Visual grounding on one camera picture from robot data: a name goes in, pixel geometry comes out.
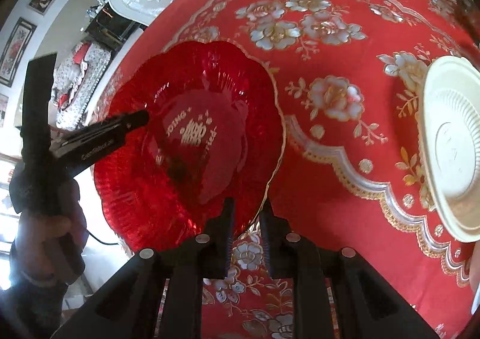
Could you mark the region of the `person's left hand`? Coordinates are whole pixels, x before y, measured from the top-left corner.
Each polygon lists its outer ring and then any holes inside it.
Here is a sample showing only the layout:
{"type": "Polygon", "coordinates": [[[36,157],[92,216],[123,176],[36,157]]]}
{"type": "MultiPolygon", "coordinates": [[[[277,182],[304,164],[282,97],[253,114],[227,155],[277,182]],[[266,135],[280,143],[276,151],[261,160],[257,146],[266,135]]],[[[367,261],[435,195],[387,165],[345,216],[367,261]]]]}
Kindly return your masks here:
{"type": "Polygon", "coordinates": [[[26,210],[19,218],[15,240],[17,267],[25,278],[41,287],[50,287],[56,281],[55,268],[47,257],[45,242],[69,234],[76,247],[83,250],[88,238],[78,183],[71,180],[63,184],[58,197],[67,212],[65,216],[36,215],[26,210]]]}

